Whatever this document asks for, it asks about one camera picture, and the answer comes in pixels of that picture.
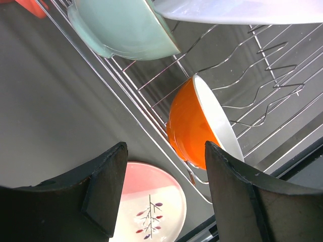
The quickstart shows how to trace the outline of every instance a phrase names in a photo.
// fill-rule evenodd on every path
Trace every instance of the pink plate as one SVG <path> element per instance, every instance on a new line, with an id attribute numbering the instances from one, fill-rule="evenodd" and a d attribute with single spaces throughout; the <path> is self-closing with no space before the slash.
<path id="1" fill-rule="evenodd" d="M 152 165 L 128 162 L 111 242 L 174 242 L 185 217 L 185 195 L 171 175 Z"/>

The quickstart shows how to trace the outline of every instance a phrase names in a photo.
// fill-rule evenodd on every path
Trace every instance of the dish rack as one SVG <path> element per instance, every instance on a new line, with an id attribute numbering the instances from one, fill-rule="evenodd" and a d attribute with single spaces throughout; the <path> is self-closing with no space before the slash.
<path id="1" fill-rule="evenodd" d="M 50 0 L 55 8 L 49 11 L 36 1 L 124 104 L 52 14 L 57 9 L 69 23 L 66 10 L 71 1 Z M 169 148 L 165 127 L 170 105 L 181 85 L 194 74 L 208 83 L 222 104 L 245 162 L 264 172 L 272 173 L 282 166 L 307 138 L 320 132 L 323 24 L 168 24 L 182 48 L 181 54 L 137 62 L 92 53 Z M 188 171 L 183 175 L 211 203 L 209 195 L 197 186 L 208 184 L 206 172 L 187 161 L 181 160 L 181 165 Z"/>

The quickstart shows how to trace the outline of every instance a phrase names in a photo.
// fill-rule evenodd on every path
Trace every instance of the plate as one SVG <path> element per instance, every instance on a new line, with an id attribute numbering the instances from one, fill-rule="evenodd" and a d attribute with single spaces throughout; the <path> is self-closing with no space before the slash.
<path id="1" fill-rule="evenodd" d="M 210 24 L 305 24 L 323 22 L 322 0 L 155 0 L 168 19 Z"/>
<path id="2" fill-rule="evenodd" d="M 128 162 L 111 242 L 174 242 L 185 217 L 185 195 L 171 175 L 149 164 Z"/>

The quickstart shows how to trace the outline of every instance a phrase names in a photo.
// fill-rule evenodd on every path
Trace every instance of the metal wire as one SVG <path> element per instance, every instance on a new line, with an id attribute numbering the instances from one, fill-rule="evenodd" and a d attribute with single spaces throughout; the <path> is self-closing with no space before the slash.
<path id="1" fill-rule="evenodd" d="M 67 0 L 51 0 L 53 5 L 57 8 L 57 10 L 61 13 L 61 15 L 65 18 L 66 21 L 68 21 L 67 14 L 66 14 L 66 8 L 71 4 L 70 1 Z M 56 26 L 62 31 L 62 33 L 65 35 L 65 37 L 72 43 L 72 45 L 78 50 L 78 52 L 82 55 L 82 57 L 88 62 L 88 64 L 91 66 L 91 68 L 97 73 L 97 75 L 102 79 L 102 81 L 107 85 L 107 87 L 117 96 L 117 94 L 111 89 L 111 87 L 106 83 L 106 81 L 102 78 L 102 76 L 98 73 L 98 71 L 94 68 L 94 66 L 86 59 L 86 57 L 82 54 L 80 49 L 70 40 L 69 36 L 61 29 L 61 27 L 58 25 L 58 23 L 53 19 L 53 17 L 50 16 L 50 13 L 46 11 L 48 16 L 51 18 L 51 20 L 56 24 Z M 272 113 L 275 109 L 277 109 L 279 106 L 281 106 L 284 102 L 286 102 L 291 96 L 294 94 L 298 95 L 300 91 L 303 90 L 304 86 L 306 83 L 310 82 L 313 80 L 314 77 L 316 77 L 322 70 L 319 69 L 317 72 L 315 72 L 313 75 L 311 75 L 309 78 L 307 78 L 303 83 L 299 84 L 290 84 L 290 82 L 300 73 L 302 73 L 305 69 L 307 69 L 314 61 L 316 61 L 318 58 L 323 56 L 323 46 L 320 48 L 316 49 L 311 55 L 309 55 L 307 58 L 305 58 L 301 63 L 299 64 L 294 64 L 294 65 L 278 65 L 278 61 L 281 60 L 284 56 L 286 56 L 288 53 L 290 53 L 292 50 L 294 50 L 302 41 L 307 39 L 310 35 L 312 35 L 316 30 L 318 30 L 323 24 L 318 25 L 316 28 L 314 28 L 311 32 L 309 32 L 307 35 L 305 35 L 301 40 L 297 41 L 293 46 L 291 46 L 287 51 L 285 51 L 283 54 L 281 54 L 278 58 L 276 58 L 271 64 L 268 61 L 268 58 L 273 56 L 274 54 L 277 54 L 279 52 L 282 52 L 283 49 L 286 48 L 286 46 L 289 45 L 289 42 L 284 41 L 280 42 L 278 44 L 273 44 L 274 41 L 278 40 L 279 37 L 285 33 L 288 29 L 292 27 L 292 25 L 288 25 L 286 28 L 284 28 L 280 33 L 274 35 L 272 39 L 265 44 L 263 47 L 260 44 L 260 41 L 258 39 L 259 35 L 261 33 L 264 33 L 267 31 L 269 28 L 272 27 L 272 25 L 264 26 L 264 25 L 259 25 L 259 26 L 249 26 L 250 30 L 247 32 L 250 34 L 246 39 L 238 43 L 231 53 L 222 61 L 220 61 L 217 64 L 208 66 L 206 68 L 203 68 L 199 71 L 196 72 L 196 74 L 200 74 L 202 72 L 207 72 L 211 71 L 212 69 L 218 68 L 224 63 L 228 62 L 232 56 L 237 52 L 238 49 L 240 49 L 245 43 L 250 42 L 250 41 L 255 41 L 256 44 L 259 47 L 259 51 L 256 54 L 261 54 L 262 57 L 259 58 L 257 61 L 254 63 L 250 64 L 241 74 L 241 76 L 234 80 L 232 83 L 226 85 L 226 86 L 220 86 L 220 87 L 215 87 L 212 90 L 217 91 L 221 89 L 227 89 L 230 88 L 237 83 L 241 82 L 243 78 L 246 76 L 246 73 L 250 71 L 251 68 L 255 67 L 261 62 L 266 63 L 266 68 L 264 69 L 265 72 L 269 72 L 271 74 L 272 80 L 267 81 L 264 84 L 260 84 L 257 88 L 257 91 L 255 93 L 255 96 L 253 97 L 253 100 L 243 106 L 230 106 L 230 105 L 223 105 L 223 108 L 231 108 L 231 109 L 245 109 L 248 108 L 248 110 L 241 115 L 238 119 L 232 120 L 232 126 L 234 127 L 236 124 L 240 124 L 243 126 L 246 126 L 247 128 L 244 129 L 238 136 L 237 138 L 241 138 L 243 135 L 245 135 L 249 130 L 251 130 L 253 127 L 259 127 L 263 125 L 266 120 L 267 116 Z M 180 26 L 180 22 L 178 21 L 172 32 L 175 32 Z M 135 66 L 137 61 L 132 61 L 130 64 L 128 64 L 126 67 L 121 67 L 121 65 L 115 60 L 115 58 L 111 59 L 106 59 L 106 58 L 101 58 L 98 55 L 96 55 L 94 52 L 92 52 L 97 60 L 102 64 L 102 66 L 106 69 L 106 71 L 114 78 L 114 80 L 117 82 L 117 84 L 122 88 L 124 93 L 127 94 L 127 96 L 130 98 L 130 100 L 135 104 L 135 106 L 140 110 L 140 112 L 144 115 L 144 117 L 149 121 L 149 123 L 153 126 L 154 130 L 157 131 L 157 133 L 162 137 L 162 139 L 167 143 L 168 147 L 170 147 L 168 141 L 167 141 L 167 136 L 165 133 L 165 121 L 162 120 L 160 115 L 158 114 L 157 111 L 155 111 L 155 108 L 162 102 L 164 101 L 167 97 L 169 97 L 172 93 L 174 93 L 178 88 L 182 86 L 180 84 L 178 87 L 175 89 L 171 90 L 168 94 L 166 94 L 163 98 L 161 98 L 159 101 L 157 101 L 154 104 L 150 104 L 149 101 L 147 100 L 147 97 L 142 93 L 142 90 L 148 85 L 156 80 L 156 78 L 160 75 L 162 75 L 168 68 L 173 66 L 174 64 L 177 64 L 178 68 L 181 69 L 181 71 L 184 73 L 186 77 L 189 77 L 187 71 L 181 64 L 181 60 L 211 31 L 216 29 L 218 25 L 213 25 L 211 26 L 207 31 L 205 31 L 203 34 L 201 34 L 196 41 L 189 47 L 186 52 L 180 55 L 175 55 L 173 56 L 174 61 L 171 62 L 170 65 L 162 69 L 161 71 L 157 72 L 156 75 L 154 75 L 151 79 L 147 80 L 141 87 L 137 87 L 135 85 L 134 81 L 129 77 L 127 72 L 131 72 L 132 68 Z M 277 70 L 283 70 L 283 73 L 280 74 L 279 76 L 275 76 L 275 71 Z M 261 89 L 264 87 L 269 87 L 270 85 L 272 86 L 272 91 L 267 94 L 264 98 L 261 100 L 258 100 L 259 98 L 259 93 Z M 253 112 L 256 108 L 260 107 L 260 105 L 265 104 L 266 101 L 269 101 L 269 98 L 273 98 L 274 94 L 277 94 L 280 90 L 283 90 L 284 88 L 292 88 L 294 87 L 294 90 L 289 92 L 287 95 L 283 95 L 281 97 L 276 98 L 274 101 L 271 101 L 269 104 L 267 104 L 264 113 L 260 115 L 260 117 L 255 120 L 252 124 L 246 124 L 242 122 L 242 119 L 247 117 L 251 112 Z M 266 138 L 264 138 L 262 141 L 260 141 L 257 145 L 252 147 L 244 156 L 247 157 L 251 153 L 253 153 L 255 150 L 257 150 L 261 145 L 263 145 L 266 141 L 268 141 L 272 136 L 274 136 L 279 130 L 284 128 L 287 124 L 289 124 L 292 120 L 297 118 L 300 114 L 302 114 L 305 110 L 307 110 L 310 106 L 312 106 L 316 101 L 318 101 L 322 97 L 322 93 L 317 96 L 315 99 L 310 101 L 307 105 L 305 105 L 301 110 L 299 110 L 296 114 L 294 114 L 292 117 L 290 117 L 286 122 L 284 122 L 280 127 L 275 129 L 271 134 L 269 134 Z M 120 100 L 120 102 L 127 108 L 127 110 L 132 114 L 130 109 L 123 103 L 122 99 L 117 96 L 117 98 Z M 179 167 L 171 161 L 170 157 L 165 153 L 165 151 L 160 147 L 160 145 L 154 140 L 154 138 L 147 132 L 147 130 L 143 127 L 143 125 L 139 122 L 139 120 L 135 117 L 134 114 L 132 116 L 136 119 L 136 121 L 141 125 L 141 127 L 145 130 L 145 132 L 149 135 L 149 137 L 154 141 L 154 143 L 163 151 L 165 156 L 168 158 L 168 160 L 178 169 Z M 190 162 L 183 161 L 181 160 L 182 164 L 185 166 L 185 168 L 188 171 L 190 182 L 192 183 L 193 186 L 195 186 L 195 181 L 198 181 L 201 184 L 208 184 L 208 181 L 204 181 L 199 178 L 199 176 L 194 172 L 193 169 L 198 169 L 198 167 L 194 166 Z M 210 199 L 208 196 L 201 194 L 201 192 L 198 191 L 198 193 L 207 201 L 210 203 Z"/>

